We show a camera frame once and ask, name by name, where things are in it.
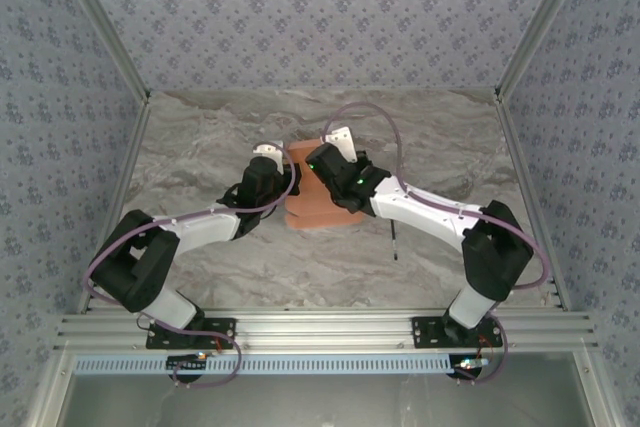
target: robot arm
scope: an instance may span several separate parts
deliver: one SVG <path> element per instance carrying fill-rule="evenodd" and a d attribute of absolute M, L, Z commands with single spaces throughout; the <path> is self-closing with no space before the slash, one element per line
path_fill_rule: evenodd
<path fill-rule="evenodd" d="M 486 313 L 504 301 L 533 256 L 530 246 L 503 228 L 470 216 L 450 214 L 429 207 L 406 195 L 390 172 L 375 167 L 365 152 L 349 162 L 330 143 L 314 150 L 306 159 L 331 193 L 333 202 L 350 212 L 404 222 L 434 235 L 464 257 L 467 285 L 447 309 L 445 331 L 462 337 L 475 328 Z M 409 191 L 438 204 L 494 217 L 520 228 L 509 208 L 493 201 L 486 208 L 466 205 L 425 192 L 413 186 Z"/>
<path fill-rule="evenodd" d="M 242 181 L 211 205 L 210 210 L 262 207 L 283 194 L 291 181 L 292 169 L 295 172 L 298 167 L 283 166 L 281 153 L 273 147 L 259 146 L 254 153 L 256 157 L 245 169 Z M 295 178 L 300 178 L 299 171 Z M 291 194 L 297 193 L 296 185 Z M 212 242 L 238 239 L 260 223 L 261 215 L 262 212 L 221 211 L 154 227 L 115 249 L 94 270 L 91 279 L 130 312 L 144 313 L 173 328 L 198 330 L 202 311 L 164 285 L 173 259 Z M 161 219 L 140 210 L 127 213 L 98 254 L 123 235 Z"/>

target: wall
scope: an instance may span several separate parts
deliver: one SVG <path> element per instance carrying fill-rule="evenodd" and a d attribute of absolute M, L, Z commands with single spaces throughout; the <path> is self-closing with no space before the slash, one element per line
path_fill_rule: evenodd
<path fill-rule="evenodd" d="M 640 425 L 640 0 L 567 0 L 509 101 L 573 306 Z"/>
<path fill-rule="evenodd" d="M 0 0 L 0 425 L 71 312 L 137 102 L 75 0 Z"/>
<path fill-rule="evenodd" d="M 539 0 L 101 0 L 147 87 L 495 85 Z"/>

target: black cable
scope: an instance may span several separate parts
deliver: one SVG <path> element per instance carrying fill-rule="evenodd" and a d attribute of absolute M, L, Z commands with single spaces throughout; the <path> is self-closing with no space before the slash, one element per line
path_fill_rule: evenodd
<path fill-rule="evenodd" d="M 396 223 L 391 220 L 391 245 L 393 247 L 393 260 L 398 260 L 398 244 L 396 243 Z"/>
<path fill-rule="evenodd" d="M 271 214 L 273 214 L 276 211 L 277 207 L 274 207 L 273 209 L 271 209 L 269 211 L 269 213 L 267 215 L 265 215 L 264 217 L 260 217 L 260 220 L 264 220 L 264 219 L 268 219 L 269 217 L 271 217 Z"/>
<path fill-rule="evenodd" d="M 151 329 L 148 329 L 148 328 L 147 328 L 147 329 L 145 329 L 144 327 L 142 327 L 142 326 L 140 325 L 140 319 L 141 319 L 141 318 L 142 318 L 142 315 L 139 315 L 139 316 L 138 316 L 138 318 L 136 319 L 136 325 L 138 326 L 138 328 L 139 328 L 140 330 L 145 330 L 145 331 L 147 331 L 147 332 L 150 332 L 150 331 L 151 331 Z"/>

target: black mounting plate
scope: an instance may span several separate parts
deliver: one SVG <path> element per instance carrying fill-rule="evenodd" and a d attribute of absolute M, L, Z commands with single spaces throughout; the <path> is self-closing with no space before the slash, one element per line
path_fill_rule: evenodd
<path fill-rule="evenodd" d="M 497 322 L 491 317 L 483 318 L 468 335 L 455 340 L 444 331 L 443 317 L 414 317 L 411 319 L 411 335 L 416 349 L 479 349 L 487 344 L 480 340 L 484 337 L 493 347 L 502 347 L 502 332 Z"/>
<path fill-rule="evenodd" d="M 231 338 L 236 336 L 236 319 L 205 318 L 197 330 L 218 332 Z M 226 340 L 219 339 L 222 350 L 231 350 L 233 346 Z M 183 335 L 163 329 L 155 323 L 149 325 L 147 349 L 149 350 L 217 350 L 218 343 L 213 337 L 206 335 Z"/>
<path fill-rule="evenodd" d="M 182 363 L 180 370 L 201 371 L 207 368 L 207 361 L 200 360 L 195 354 L 169 356 L 164 366 L 167 370 L 173 371 L 180 363 Z M 173 380 L 173 373 L 169 374 L 169 377 Z M 176 379 L 183 384 L 195 382 L 200 377 L 202 374 L 176 374 Z"/>

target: aluminum frame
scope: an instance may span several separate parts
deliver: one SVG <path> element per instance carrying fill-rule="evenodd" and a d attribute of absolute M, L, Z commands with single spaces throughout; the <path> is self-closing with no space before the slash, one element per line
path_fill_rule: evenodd
<path fill-rule="evenodd" d="M 78 2 L 82 5 L 131 92 L 137 100 L 145 99 L 147 89 L 144 81 L 100 0 L 78 0 Z"/>
<path fill-rule="evenodd" d="M 497 89 L 501 99 L 508 100 L 518 81 L 527 70 L 533 55 L 542 43 L 565 0 L 541 0 L 527 25 L 520 43 L 505 68 Z"/>
<path fill-rule="evenodd" d="M 117 307 L 94 308 L 91 315 L 67 315 L 55 339 L 57 355 L 50 362 L 37 394 L 30 427 L 54 426 L 62 413 L 66 392 L 78 356 L 110 354 L 149 355 L 146 332 L 136 326 L 136 316 Z M 238 319 L 237 340 L 246 353 L 282 354 L 411 354 L 411 319 L 442 315 L 438 309 L 212 309 L 209 317 Z M 624 425 L 616 420 L 607 402 L 606 386 L 591 354 L 598 349 L 588 314 L 560 309 L 498 309 L 508 333 L 510 351 L 518 353 L 573 352 L 590 362 L 581 369 L 584 392 L 597 426 Z M 456 353 L 460 349 L 434 349 Z M 178 354 L 187 351 L 171 351 Z M 155 354 L 167 353 L 154 351 Z"/>
<path fill-rule="evenodd" d="M 411 319 L 441 316 L 444 309 L 211 309 L 205 313 L 237 319 L 236 340 L 247 353 L 388 354 L 415 352 Z M 505 308 L 495 314 L 508 333 L 513 353 L 598 348 L 593 323 L 583 312 Z M 135 321 L 136 316 L 109 307 L 95 309 L 91 315 L 64 316 L 54 349 L 83 354 L 148 352 L 147 333 Z"/>
<path fill-rule="evenodd" d="M 602 355 L 598 352 L 593 324 L 587 313 L 568 311 L 571 306 L 557 260 L 550 248 L 537 197 L 517 141 L 508 110 L 497 102 L 534 235 L 551 254 L 552 270 L 564 311 L 554 308 L 498 309 L 497 316 L 508 333 L 510 350 L 520 352 L 573 352 L 582 387 L 597 426 L 624 426 L 623 416 L 612 389 Z M 108 232 L 120 217 L 124 194 L 149 117 L 145 103 L 130 141 L 122 174 L 105 222 Z M 55 355 L 49 361 L 26 425 L 50 427 L 57 424 L 64 400 L 72 385 L 77 356 L 83 354 L 144 355 L 146 333 L 135 325 L 135 316 L 99 303 L 81 304 L 82 314 L 67 315 L 55 339 Z M 215 309 L 208 316 L 234 316 L 239 320 L 238 340 L 247 352 L 260 354 L 417 352 L 413 348 L 410 319 L 441 315 L 439 309 Z M 455 353 L 455 349 L 435 352 Z"/>

